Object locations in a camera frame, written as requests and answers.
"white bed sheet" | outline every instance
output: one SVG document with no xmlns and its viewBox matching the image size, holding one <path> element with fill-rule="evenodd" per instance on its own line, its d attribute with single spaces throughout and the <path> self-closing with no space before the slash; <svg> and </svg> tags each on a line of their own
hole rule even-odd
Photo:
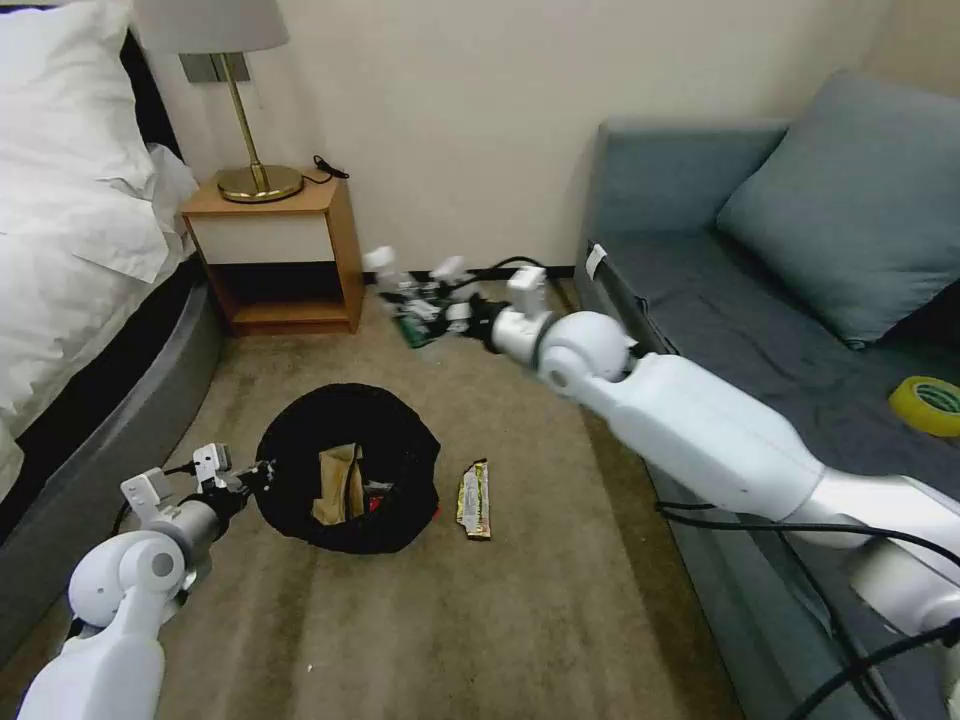
<svg viewBox="0 0 960 720">
<path fill-rule="evenodd" d="M 167 244 L 153 282 L 77 257 L 58 243 L 0 234 L 0 500 L 23 460 L 14 439 L 193 251 L 176 210 L 196 182 L 167 148 L 154 146 L 150 156 L 157 168 L 151 202 Z"/>
</svg>

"baseboard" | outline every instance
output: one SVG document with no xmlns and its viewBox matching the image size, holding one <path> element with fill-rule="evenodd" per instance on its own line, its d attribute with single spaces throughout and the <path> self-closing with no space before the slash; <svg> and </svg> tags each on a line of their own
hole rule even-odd
<svg viewBox="0 0 960 720">
<path fill-rule="evenodd" d="M 484 270 L 483 268 L 476 268 L 473 270 L 468 270 L 467 272 L 471 273 L 484 273 L 485 280 L 506 280 L 511 275 L 517 271 L 516 266 L 507 267 L 507 268 L 497 268 L 496 270 Z M 423 282 L 430 277 L 429 270 L 410 270 L 411 275 L 417 280 Z M 573 277 L 573 265 L 549 265 L 547 266 L 547 277 L 555 278 L 570 278 Z M 367 285 L 373 285 L 376 281 L 376 275 L 374 273 L 364 273 L 363 281 Z"/>
</svg>

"gray throw pillow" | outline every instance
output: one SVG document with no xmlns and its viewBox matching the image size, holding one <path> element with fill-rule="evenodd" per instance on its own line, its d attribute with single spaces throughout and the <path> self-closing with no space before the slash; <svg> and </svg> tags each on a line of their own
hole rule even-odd
<svg viewBox="0 0 960 720">
<path fill-rule="evenodd" d="M 960 278 L 960 100 L 834 75 L 720 212 L 853 347 Z"/>
</svg>

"snack bar wrapper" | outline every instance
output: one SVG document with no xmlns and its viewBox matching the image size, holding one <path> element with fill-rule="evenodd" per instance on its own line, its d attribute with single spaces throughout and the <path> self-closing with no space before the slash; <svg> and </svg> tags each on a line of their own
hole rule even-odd
<svg viewBox="0 0 960 720">
<path fill-rule="evenodd" d="M 471 540 L 490 539 L 490 468 L 486 458 L 470 463 L 460 480 L 457 522 Z"/>
</svg>

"white wall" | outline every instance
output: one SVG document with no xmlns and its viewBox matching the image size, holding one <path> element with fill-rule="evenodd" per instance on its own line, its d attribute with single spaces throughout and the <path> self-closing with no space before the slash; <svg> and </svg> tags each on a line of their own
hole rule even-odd
<svg viewBox="0 0 960 720">
<path fill-rule="evenodd" d="M 960 95 L 960 1 L 896 0 L 864 68 L 934 92 Z"/>
<path fill-rule="evenodd" d="M 248 56 L 242 91 L 262 158 L 346 167 L 362 245 L 427 268 L 572 263 L 604 117 L 790 115 L 890 0 L 280 2 L 292 42 Z M 226 88 L 151 64 L 195 172 L 243 163 Z"/>
</svg>

